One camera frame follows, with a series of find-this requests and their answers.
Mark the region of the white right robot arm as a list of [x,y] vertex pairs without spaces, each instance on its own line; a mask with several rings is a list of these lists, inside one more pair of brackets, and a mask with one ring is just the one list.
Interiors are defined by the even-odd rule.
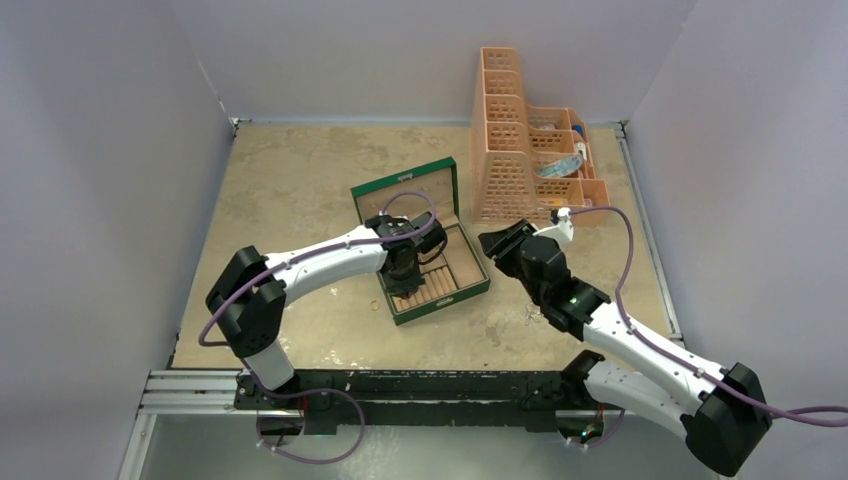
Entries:
[[611,403],[681,438],[717,474],[733,477],[772,426],[757,374],[726,368],[674,344],[572,275],[559,241],[569,224],[537,230],[525,220],[478,236],[484,255],[518,280],[556,330],[588,344],[561,381],[576,407]]

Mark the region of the green jewelry box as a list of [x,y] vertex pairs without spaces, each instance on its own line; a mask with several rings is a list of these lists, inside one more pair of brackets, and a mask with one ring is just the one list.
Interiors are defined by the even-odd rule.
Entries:
[[351,188],[357,216],[365,221],[378,214],[413,220],[435,218],[437,245],[419,255],[425,284],[413,296],[388,294],[378,281],[397,326],[455,306],[489,290],[490,278],[460,221],[457,165],[446,157]]

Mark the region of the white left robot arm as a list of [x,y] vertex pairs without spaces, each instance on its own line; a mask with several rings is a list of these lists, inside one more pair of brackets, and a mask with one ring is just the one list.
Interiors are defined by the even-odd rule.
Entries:
[[413,220],[378,214],[348,233],[299,250],[262,255],[238,250],[207,294],[211,321],[233,354],[256,376],[259,395],[272,408],[297,399],[298,382],[277,336],[286,307],[301,297],[362,274],[379,274],[396,297],[424,283],[422,256],[446,241],[429,212]]

